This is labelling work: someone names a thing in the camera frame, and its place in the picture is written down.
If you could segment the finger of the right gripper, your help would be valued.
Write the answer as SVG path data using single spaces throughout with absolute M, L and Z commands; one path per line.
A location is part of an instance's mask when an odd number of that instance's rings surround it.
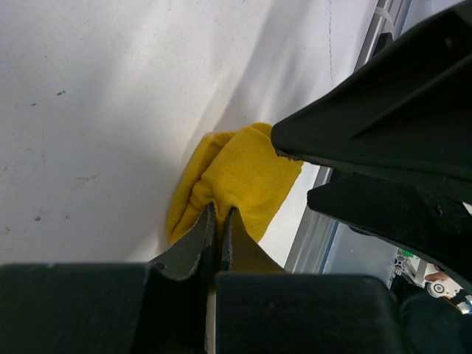
M 278 122 L 273 146 L 317 164 L 471 180 L 471 3 L 412 27 Z
M 471 290 L 471 214 L 460 201 L 363 175 L 313 188 L 308 207 L 439 266 Z

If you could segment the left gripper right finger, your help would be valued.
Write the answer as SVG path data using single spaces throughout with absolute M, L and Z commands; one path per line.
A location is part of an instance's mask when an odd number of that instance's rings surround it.
M 215 278 L 217 353 L 403 353 L 387 287 L 364 275 L 291 274 L 248 235 L 238 209 Z

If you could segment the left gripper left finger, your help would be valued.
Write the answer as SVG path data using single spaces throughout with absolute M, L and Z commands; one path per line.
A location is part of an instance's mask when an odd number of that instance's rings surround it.
M 1 267 L 3 353 L 203 353 L 215 209 L 146 263 Z

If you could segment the yellow cartoon sock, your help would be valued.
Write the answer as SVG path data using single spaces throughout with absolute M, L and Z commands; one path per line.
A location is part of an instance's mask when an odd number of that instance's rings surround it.
M 207 134 L 192 154 L 174 192 L 167 217 L 167 237 L 180 240 L 207 204 L 215 208 L 216 229 L 223 233 L 231 209 L 260 241 L 302 171 L 302 162 L 278 156 L 272 127 L 263 122 Z

